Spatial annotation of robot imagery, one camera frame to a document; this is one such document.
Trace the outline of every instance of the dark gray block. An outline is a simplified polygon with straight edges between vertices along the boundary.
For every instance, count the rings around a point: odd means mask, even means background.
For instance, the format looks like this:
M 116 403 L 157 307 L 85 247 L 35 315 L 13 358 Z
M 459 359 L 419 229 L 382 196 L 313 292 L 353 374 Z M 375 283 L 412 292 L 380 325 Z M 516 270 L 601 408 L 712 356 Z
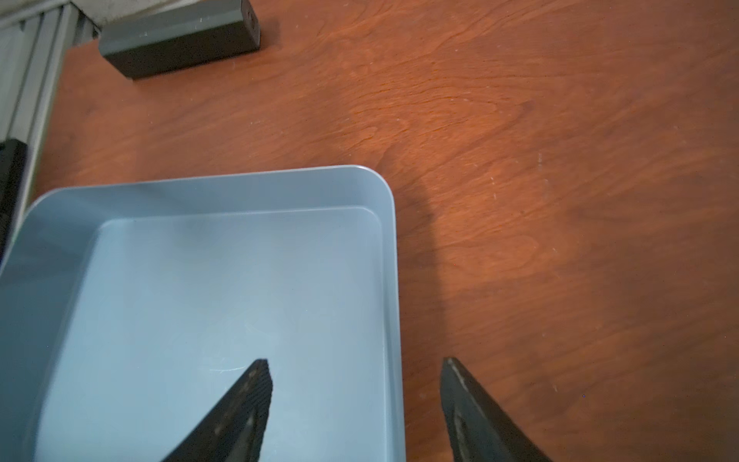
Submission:
M 248 0 L 207 0 L 103 28 L 101 55 L 123 75 L 142 78 L 259 49 Z

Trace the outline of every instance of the tray bottom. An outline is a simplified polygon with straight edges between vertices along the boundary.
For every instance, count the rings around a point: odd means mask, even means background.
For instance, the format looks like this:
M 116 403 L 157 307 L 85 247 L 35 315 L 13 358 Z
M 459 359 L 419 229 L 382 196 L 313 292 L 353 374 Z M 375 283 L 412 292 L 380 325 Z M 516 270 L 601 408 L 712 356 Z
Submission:
M 385 461 L 384 303 L 381 228 L 365 208 L 108 222 L 35 459 L 158 461 L 267 358 L 260 460 Z

